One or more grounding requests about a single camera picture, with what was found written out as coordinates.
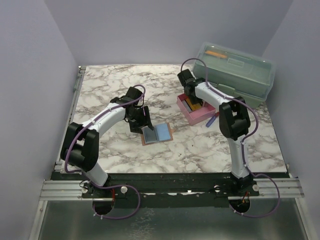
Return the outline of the black gold credit card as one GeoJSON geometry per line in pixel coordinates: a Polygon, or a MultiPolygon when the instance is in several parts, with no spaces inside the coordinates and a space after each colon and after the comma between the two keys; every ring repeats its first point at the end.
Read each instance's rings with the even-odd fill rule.
{"type": "Polygon", "coordinates": [[[143,137],[146,144],[155,143],[157,141],[156,132],[149,127],[143,128],[143,137]]]}

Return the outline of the tan leather card holder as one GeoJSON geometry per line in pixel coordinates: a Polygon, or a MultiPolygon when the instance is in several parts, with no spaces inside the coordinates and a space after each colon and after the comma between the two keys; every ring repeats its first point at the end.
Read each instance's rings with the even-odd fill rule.
{"type": "Polygon", "coordinates": [[[155,125],[154,131],[156,133],[157,141],[146,144],[144,135],[143,135],[143,128],[142,128],[141,142],[143,146],[162,143],[162,142],[169,142],[173,140],[172,129],[170,124],[167,122],[155,125]]]}

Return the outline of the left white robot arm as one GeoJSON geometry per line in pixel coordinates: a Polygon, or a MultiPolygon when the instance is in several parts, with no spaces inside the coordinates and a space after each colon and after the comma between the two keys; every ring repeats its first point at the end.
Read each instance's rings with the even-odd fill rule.
{"type": "Polygon", "coordinates": [[[153,130],[148,106],[144,105],[146,88],[137,84],[126,94],[111,99],[107,107],[91,119],[68,125],[60,158],[68,174],[84,174],[93,184],[93,191],[101,198],[107,197],[111,185],[108,174],[98,163],[100,137],[120,121],[129,124],[132,133],[142,134],[143,128],[153,130]]]}

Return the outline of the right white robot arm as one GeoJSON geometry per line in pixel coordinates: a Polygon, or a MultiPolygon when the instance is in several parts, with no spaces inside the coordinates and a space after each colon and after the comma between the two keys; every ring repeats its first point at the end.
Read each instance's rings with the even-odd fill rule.
{"type": "Polygon", "coordinates": [[[206,102],[219,112],[219,129],[227,138],[231,156],[230,191],[241,196],[253,181],[244,159],[247,146],[243,140],[251,126],[248,109],[242,97],[233,98],[205,82],[204,78],[194,78],[191,71],[185,69],[177,75],[184,93],[193,104],[206,102]]]}

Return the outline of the silver credit cards stack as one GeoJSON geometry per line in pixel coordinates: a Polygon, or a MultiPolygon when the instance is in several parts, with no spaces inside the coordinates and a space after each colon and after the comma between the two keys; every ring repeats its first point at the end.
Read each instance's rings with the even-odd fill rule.
{"type": "Polygon", "coordinates": [[[182,103],[189,113],[193,111],[186,99],[182,103]]]}

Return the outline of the pink card box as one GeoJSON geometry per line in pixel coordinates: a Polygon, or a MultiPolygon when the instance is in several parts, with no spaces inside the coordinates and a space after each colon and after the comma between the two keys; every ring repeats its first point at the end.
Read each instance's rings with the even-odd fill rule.
{"type": "Polygon", "coordinates": [[[186,99],[187,96],[184,93],[178,95],[176,98],[176,104],[191,126],[213,117],[216,113],[216,109],[208,103],[205,103],[204,106],[199,109],[189,112],[185,101],[186,99]]]}

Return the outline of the red blue screwdriver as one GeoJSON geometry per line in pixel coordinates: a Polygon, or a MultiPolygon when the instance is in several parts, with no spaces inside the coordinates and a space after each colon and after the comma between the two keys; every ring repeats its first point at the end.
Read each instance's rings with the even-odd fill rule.
{"type": "Polygon", "coordinates": [[[215,115],[210,118],[210,120],[206,123],[205,126],[209,128],[214,123],[214,121],[219,117],[219,115],[220,115],[219,112],[215,113],[215,115]]]}

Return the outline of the orange tool inside toolbox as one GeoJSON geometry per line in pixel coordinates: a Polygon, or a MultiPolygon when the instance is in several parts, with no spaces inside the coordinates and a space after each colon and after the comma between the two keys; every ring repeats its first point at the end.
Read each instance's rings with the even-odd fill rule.
{"type": "Polygon", "coordinates": [[[205,51],[204,53],[207,54],[207,55],[211,55],[211,56],[217,57],[217,58],[222,58],[222,59],[227,59],[228,58],[228,56],[225,55],[225,54],[222,54],[222,53],[219,53],[219,52],[210,51],[210,50],[205,51]]]}

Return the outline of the green plastic toolbox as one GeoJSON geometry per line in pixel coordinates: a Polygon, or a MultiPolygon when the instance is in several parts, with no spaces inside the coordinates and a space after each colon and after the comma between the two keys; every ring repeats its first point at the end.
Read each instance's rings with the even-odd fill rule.
{"type": "Polygon", "coordinates": [[[276,65],[262,57],[205,42],[193,64],[196,78],[205,78],[223,93],[242,97],[247,105],[256,109],[264,103],[271,91],[276,73],[276,65]],[[227,55],[219,58],[205,54],[212,51],[227,55]]]}

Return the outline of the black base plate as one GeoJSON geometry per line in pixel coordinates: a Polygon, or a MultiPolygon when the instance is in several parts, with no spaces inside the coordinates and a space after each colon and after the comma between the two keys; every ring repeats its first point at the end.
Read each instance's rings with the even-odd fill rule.
{"type": "Polygon", "coordinates": [[[229,197],[260,196],[253,185],[238,186],[229,173],[113,173],[106,186],[127,185],[129,189],[103,190],[89,183],[81,198],[92,200],[96,209],[229,207],[229,197]]]}

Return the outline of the aluminium mounting rail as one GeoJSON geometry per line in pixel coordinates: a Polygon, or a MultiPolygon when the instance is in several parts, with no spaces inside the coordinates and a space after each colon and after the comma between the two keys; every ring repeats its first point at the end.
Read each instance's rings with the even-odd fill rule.
{"type": "MultiPolygon", "coordinates": [[[[275,178],[276,186],[268,179],[257,178],[259,195],[251,194],[250,199],[276,199],[278,197],[276,186],[282,199],[297,199],[305,196],[298,178],[275,178]]],[[[83,195],[79,180],[46,180],[40,192],[41,201],[103,201],[110,202],[110,197],[94,197],[92,193],[88,197],[83,195]]]]}

